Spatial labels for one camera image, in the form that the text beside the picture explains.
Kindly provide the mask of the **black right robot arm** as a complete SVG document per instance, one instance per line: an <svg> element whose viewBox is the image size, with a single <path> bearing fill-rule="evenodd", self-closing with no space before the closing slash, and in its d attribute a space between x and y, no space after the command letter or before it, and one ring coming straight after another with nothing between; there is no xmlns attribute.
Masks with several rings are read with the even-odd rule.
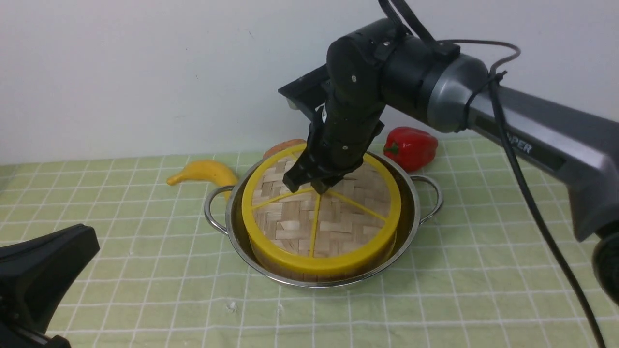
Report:
<svg viewBox="0 0 619 348"><path fill-rule="evenodd" d="M283 177L325 192L360 167L389 106L442 133L473 130L561 181L575 239L597 235L592 264L618 301L617 122L498 85L450 41L414 37L382 18L332 42L326 63L280 88L311 121L307 148Z"/></svg>

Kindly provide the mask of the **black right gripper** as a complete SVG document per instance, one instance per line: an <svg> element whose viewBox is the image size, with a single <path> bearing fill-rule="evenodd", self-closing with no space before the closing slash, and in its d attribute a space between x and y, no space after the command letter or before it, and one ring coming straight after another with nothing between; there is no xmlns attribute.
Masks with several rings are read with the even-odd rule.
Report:
<svg viewBox="0 0 619 348"><path fill-rule="evenodd" d="M371 141L383 128L383 104L345 101L335 81L323 64L278 90L291 108L311 121L307 147L283 176L290 192L311 183L314 191L325 194L362 165Z"/></svg>

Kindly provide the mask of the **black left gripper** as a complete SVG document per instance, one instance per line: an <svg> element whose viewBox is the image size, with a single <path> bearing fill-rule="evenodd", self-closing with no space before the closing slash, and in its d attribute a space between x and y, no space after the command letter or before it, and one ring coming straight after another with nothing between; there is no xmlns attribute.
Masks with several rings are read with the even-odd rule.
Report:
<svg viewBox="0 0 619 348"><path fill-rule="evenodd" d="M82 223L0 249L2 348L69 348L45 333L56 308L100 250L95 229Z"/></svg>

